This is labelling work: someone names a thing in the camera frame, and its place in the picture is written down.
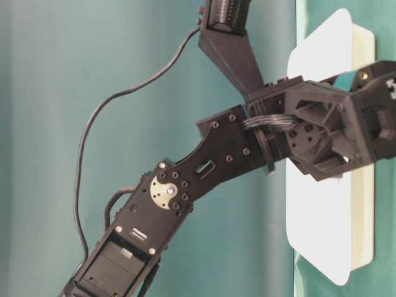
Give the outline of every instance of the teal wall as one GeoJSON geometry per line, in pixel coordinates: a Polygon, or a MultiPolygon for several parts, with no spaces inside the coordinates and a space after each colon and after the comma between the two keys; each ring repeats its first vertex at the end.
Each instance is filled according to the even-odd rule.
{"type": "MultiPolygon", "coordinates": [[[[347,8],[354,23],[376,36],[377,59],[396,60],[394,0],[306,0],[310,34],[338,8],[347,8]]],[[[296,297],[395,296],[396,286],[396,161],[376,164],[374,261],[351,273],[345,286],[336,286],[304,258],[296,258],[296,297]]]]}
{"type": "MultiPolygon", "coordinates": [[[[72,219],[80,134],[109,94],[159,70],[202,0],[0,1],[0,296],[57,296],[82,257],[72,219]]],[[[295,46],[294,0],[255,0],[248,29],[266,81],[295,46]]],[[[119,187],[200,141],[195,122],[242,103],[197,47],[158,82],[98,118],[85,149],[80,213],[89,246],[119,187]]],[[[223,184],[196,203],[148,296],[291,296],[284,164],[223,184]]]]}

